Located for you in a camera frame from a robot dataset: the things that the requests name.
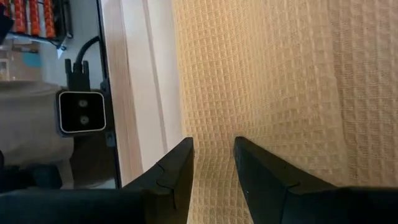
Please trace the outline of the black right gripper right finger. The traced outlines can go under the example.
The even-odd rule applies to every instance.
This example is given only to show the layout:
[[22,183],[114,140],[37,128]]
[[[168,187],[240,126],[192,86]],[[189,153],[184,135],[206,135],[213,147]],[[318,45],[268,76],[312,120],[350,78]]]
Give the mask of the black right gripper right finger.
[[336,187],[293,166],[244,137],[236,137],[234,159],[255,224],[330,224]]

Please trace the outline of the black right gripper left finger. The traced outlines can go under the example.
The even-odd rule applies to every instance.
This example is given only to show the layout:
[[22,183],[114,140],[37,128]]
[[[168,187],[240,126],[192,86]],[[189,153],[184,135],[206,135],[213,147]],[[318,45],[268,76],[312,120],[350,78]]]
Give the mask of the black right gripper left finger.
[[184,138],[149,170],[123,187],[122,211],[135,224],[187,224],[194,154]]

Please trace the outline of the yellow waffle-weave towel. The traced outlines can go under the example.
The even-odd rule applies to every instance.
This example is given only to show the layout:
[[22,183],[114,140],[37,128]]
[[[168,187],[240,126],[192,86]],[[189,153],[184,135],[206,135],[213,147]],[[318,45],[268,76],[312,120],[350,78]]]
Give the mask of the yellow waffle-weave towel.
[[172,0],[189,224],[251,224],[244,136],[340,186],[398,187],[398,0]]

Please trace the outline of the rack with orange items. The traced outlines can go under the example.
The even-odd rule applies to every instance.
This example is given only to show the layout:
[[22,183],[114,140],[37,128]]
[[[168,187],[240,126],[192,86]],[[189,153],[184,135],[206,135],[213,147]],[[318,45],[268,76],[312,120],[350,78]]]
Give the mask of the rack with orange items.
[[24,39],[65,51],[72,38],[69,0],[0,0],[0,44]]

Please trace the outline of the black aluminium table frame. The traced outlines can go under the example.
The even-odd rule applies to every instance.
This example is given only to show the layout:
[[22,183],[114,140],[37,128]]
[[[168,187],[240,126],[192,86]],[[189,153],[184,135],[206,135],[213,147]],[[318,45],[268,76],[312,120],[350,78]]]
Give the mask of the black aluminium table frame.
[[120,174],[120,166],[119,166],[119,158],[118,158],[118,149],[116,142],[116,130],[114,125],[114,113],[113,113],[113,102],[111,97],[111,85],[109,80],[109,66],[108,66],[108,57],[106,51],[106,42],[105,42],[105,34],[104,34],[104,25],[103,25],[103,10],[101,7],[101,0],[96,0],[97,4],[97,12],[98,12],[98,20],[99,20],[99,51],[101,55],[101,66],[103,72],[103,81],[100,84],[101,90],[104,92],[105,97],[105,111],[106,111],[106,119],[107,126],[104,131],[104,136],[106,139],[106,145],[113,151],[113,161],[114,161],[114,183],[115,188],[120,189],[122,187],[121,184],[121,174]]

